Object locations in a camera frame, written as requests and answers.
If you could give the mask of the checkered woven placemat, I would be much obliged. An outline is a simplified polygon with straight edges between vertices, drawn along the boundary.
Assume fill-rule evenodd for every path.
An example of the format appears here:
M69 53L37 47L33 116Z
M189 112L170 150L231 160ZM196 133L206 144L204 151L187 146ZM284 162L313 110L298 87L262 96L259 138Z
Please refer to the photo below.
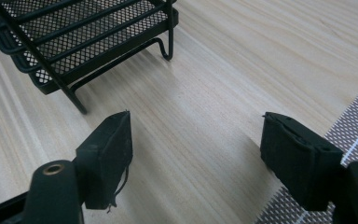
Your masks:
M358 161L358 96L324 137L343 150L343 165ZM254 224L331 224L334 208L330 203L326 211L306 211L295 202L286 187L281 187Z

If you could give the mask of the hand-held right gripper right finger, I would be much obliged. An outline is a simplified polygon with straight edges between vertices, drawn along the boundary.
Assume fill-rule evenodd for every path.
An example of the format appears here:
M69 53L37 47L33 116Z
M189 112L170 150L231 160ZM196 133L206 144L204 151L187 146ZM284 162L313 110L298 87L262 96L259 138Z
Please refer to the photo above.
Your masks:
M343 166L343 151L288 116L264 115L261 159L304 210L325 211L333 224L358 224L358 161Z

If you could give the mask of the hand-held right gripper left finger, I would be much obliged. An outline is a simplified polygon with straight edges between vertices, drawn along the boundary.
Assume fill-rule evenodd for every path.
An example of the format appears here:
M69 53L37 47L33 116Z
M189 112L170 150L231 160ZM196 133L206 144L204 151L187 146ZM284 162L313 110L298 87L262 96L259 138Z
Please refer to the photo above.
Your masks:
M24 224L84 224L83 208L116 206L131 160L131 113L123 111L107 117L72 161L52 161L34 171Z

